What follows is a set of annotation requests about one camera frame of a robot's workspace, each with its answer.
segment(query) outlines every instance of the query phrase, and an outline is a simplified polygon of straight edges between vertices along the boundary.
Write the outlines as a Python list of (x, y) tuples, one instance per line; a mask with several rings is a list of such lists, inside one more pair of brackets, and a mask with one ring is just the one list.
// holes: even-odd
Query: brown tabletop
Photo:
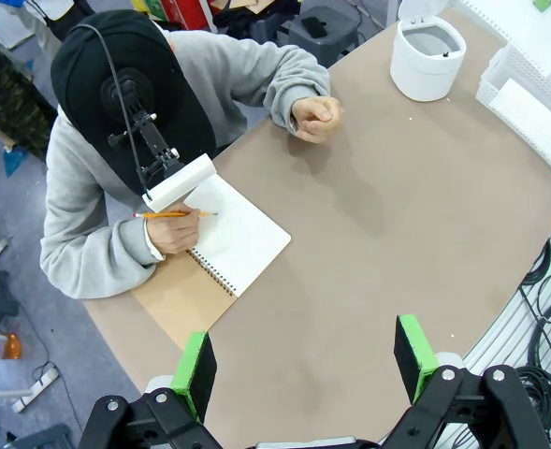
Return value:
[[(211, 330), (206, 424), (224, 447), (380, 439), (408, 406), (395, 316), (415, 313), (436, 351), (466, 354), (549, 236), (551, 168), (474, 98), (500, 43), (443, 16), (469, 45), (448, 99), (399, 93), (392, 27), (331, 68), (346, 116), (328, 145), (265, 121), (217, 159), (292, 235)], [(179, 350), (131, 295), (86, 304), (140, 388), (173, 371)]]

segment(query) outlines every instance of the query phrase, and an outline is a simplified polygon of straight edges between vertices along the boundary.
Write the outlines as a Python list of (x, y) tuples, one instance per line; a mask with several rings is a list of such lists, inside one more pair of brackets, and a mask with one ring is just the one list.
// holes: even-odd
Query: power strip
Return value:
[(57, 370), (57, 368), (51, 368), (47, 372), (45, 372), (40, 379), (40, 382), (36, 382), (30, 388), (30, 391), (32, 391), (32, 396), (23, 397), (12, 405), (11, 408), (13, 409), (13, 412), (20, 413), (28, 406), (30, 402), (36, 399), (40, 393), (42, 393), (50, 384), (52, 384), (58, 378), (59, 371)]

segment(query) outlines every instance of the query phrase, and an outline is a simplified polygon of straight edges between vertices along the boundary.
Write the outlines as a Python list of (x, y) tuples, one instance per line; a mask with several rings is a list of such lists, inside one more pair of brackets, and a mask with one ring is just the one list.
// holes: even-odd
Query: pencil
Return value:
[[(133, 213), (134, 217), (143, 217), (143, 218), (169, 218), (169, 217), (185, 217), (190, 212), (178, 212), (176, 210), (172, 212), (144, 212), (144, 213)], [(208, 217), (210, 215), (218, 215), (217, 212), (200, 212), (201, 217)]]

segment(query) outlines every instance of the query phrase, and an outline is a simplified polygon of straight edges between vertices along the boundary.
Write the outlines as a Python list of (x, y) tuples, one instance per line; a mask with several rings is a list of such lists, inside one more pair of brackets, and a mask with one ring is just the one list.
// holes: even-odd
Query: gray hoodie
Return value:
[[(327, 71), (297, 47), (258, 45), (202, 31), (164, 35), (209, 117), (217, 148), (246, 130), (234, 100), (269, 108), (273, 122), (293, 133), (294, 102), (329, 95)], [(40, 266), (49, 281), (69, 297), (82, 299), (117, 295), (145, 282), (158, 261), (146, 242), (144, 221), (109, 226), (104, 193), (132, 210), (147, 208), (60, 109), (47, 164)]]

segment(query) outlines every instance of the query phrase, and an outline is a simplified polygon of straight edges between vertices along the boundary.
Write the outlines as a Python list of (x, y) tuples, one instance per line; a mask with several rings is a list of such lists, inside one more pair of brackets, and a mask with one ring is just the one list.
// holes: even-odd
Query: camouflage fabric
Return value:
[(0, 130), (44, 161), (57, 111), (0, 52)]

